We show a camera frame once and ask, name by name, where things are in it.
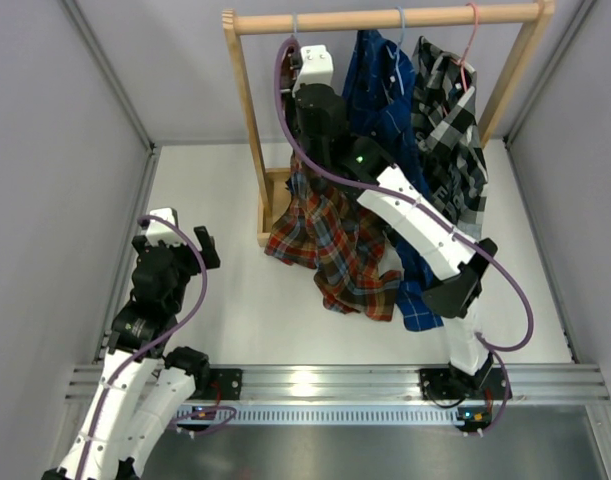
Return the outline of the red brown plaid shirt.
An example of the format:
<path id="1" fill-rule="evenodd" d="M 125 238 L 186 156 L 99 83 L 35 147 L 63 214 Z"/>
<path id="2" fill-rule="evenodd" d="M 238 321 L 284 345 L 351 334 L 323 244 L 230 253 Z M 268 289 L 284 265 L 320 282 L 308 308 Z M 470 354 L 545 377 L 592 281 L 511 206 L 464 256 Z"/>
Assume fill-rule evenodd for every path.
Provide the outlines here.
<path id="1" fill-rule="evenodd" d="M 313 270 L 326 309 L 389 322 L 400 274 L 378 272 L 385 237 L 376 215 L 297 155 L 290 158 L 286 188 L 290 203 L 272 225 L 264 253 L 286 265 Z"/>

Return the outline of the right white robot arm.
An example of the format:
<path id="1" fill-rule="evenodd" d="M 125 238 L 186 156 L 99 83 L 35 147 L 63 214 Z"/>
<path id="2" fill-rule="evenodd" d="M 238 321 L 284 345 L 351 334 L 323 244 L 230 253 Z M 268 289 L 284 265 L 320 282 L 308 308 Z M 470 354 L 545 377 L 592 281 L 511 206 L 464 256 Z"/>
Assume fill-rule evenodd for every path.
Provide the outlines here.
<path id="1" fill-rule="evenodd" d="M 459 241 L 459 229 L 412 185 L 388 152 L 350 132 L 345 101 L 330 86 L 300 86 L 293 104 L 290 124 L 303 161 L 384 220 L 430 268 L 433 280 L 422 299 L 446 330 L 451 387 L 463 397 L 475 396 L 493 365 L 476 333 L 482 276 L 496 244 Z"/>

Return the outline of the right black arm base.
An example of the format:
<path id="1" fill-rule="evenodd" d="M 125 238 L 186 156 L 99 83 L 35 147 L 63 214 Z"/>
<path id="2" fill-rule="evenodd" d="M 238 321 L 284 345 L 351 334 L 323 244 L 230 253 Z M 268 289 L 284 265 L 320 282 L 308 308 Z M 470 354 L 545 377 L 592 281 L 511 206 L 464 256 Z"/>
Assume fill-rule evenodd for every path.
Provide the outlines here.
<path id="1" fill-rule="evenodd" d="M 464 436 L 482 437 L 513 398 L 506 371 L 491 363 L 473 376 L 452 365 L 422 368 L 419 379 L 422 398 L 455 413 Z"/>

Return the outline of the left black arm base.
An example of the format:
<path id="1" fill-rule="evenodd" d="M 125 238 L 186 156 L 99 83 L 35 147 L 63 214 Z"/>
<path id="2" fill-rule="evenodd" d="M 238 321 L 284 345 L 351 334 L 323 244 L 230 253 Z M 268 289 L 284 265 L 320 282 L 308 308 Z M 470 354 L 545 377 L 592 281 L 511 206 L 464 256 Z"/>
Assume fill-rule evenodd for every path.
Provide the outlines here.
<path id="1" fill-rule="evenodd" d="M 216 419 L 221 411 L 223 400 L 240 399 L 243 385 L 243 370 L 240 368 L 212 367 L 209 356 L 190 347 L 177 347 L 164 360 L 165 367 L 177 367 L 185 375 L 193 378 L 196 387 L 191 400 L 207 400 L 213 404 L 208 407 L 192 407 L 192 416 L 178 425 L 182 432 L 194 435 L 215 433 L 236 417 L 234 407 L 224 408 L 225 418 L 219 423 Z"/>

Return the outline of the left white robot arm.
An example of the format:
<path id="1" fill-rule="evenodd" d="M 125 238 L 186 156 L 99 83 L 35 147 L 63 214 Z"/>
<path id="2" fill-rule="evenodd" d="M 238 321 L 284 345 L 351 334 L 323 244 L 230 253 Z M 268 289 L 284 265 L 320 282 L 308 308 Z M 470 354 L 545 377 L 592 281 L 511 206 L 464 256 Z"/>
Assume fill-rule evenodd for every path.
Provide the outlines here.
<path id="1" fill-rule="evenodd" d="M 220 265 L 204 226 L 183 233 L 171 220 L 142 219 L 132 289 L 114 318 L 98 386 L 71 448 L 46 479 L 139 479 L 174 414 L 211 386 L 209 358 L 165 350 L 182 327 L 187 285 Z"/>

